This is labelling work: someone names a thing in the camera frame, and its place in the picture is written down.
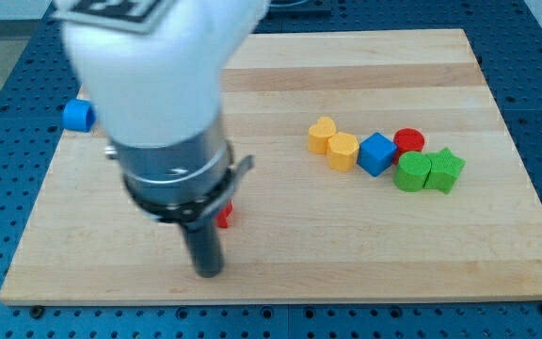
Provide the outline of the silver flange with black clamp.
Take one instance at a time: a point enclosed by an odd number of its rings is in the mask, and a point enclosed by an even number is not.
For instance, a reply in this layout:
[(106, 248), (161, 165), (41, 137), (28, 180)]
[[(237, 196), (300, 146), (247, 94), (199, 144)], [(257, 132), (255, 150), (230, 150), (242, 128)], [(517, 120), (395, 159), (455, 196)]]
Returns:
[(254, 167), (251, 154), (234, 159), (220, 117), (195, 135), (164, 147), (112, 140), (109, 148), (138, 207), (157, 221), (191, 228), (224, 210), (241, 179)]

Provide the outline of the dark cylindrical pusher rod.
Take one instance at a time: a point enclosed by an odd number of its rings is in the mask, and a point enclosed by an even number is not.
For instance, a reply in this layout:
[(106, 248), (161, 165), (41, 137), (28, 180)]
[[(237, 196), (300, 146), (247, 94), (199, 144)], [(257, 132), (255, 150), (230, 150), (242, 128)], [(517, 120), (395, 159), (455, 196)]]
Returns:
[(223, 269), (224, 257), (215, 220), (204, 218), (183, 223), (181, 229), (195, 271), (203, 278), (218, 275)]

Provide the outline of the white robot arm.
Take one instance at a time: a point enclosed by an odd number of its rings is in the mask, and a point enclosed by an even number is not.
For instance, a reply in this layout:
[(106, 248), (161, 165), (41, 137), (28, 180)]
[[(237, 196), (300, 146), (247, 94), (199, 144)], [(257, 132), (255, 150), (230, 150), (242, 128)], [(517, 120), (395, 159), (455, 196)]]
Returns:
[(254, 159), (224, 133), (221, 75), (268, 0), (59, 1), (64, 47), (135, 203), (183, 232), (195, 270), (224, 266), (215, 229)]

